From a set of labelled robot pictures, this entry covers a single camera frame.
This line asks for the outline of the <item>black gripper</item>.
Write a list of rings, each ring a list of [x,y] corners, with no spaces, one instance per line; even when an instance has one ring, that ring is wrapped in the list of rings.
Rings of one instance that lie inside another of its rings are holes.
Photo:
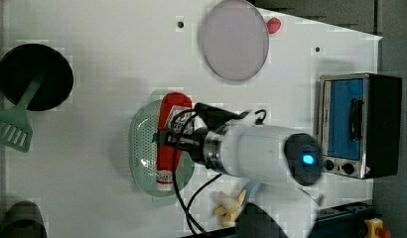
[[[208,129],[204,127],[198,128],[192,134],[170,131],[157,132],[153,135],[153,141],[158,145],[165,145],[188,152],[195,163],[205,166],[204,140],[207,134]]]

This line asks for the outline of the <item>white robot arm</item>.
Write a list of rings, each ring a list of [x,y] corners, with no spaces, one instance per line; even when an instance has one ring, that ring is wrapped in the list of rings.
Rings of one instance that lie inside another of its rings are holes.
[[[320,201],[308,189],[323,173],[313,136],[278,126],[224,125],[191,135],[158,132],[153,141],[189,153],[209,170],[259,185],[235,220],[237,238],[310,237]]]

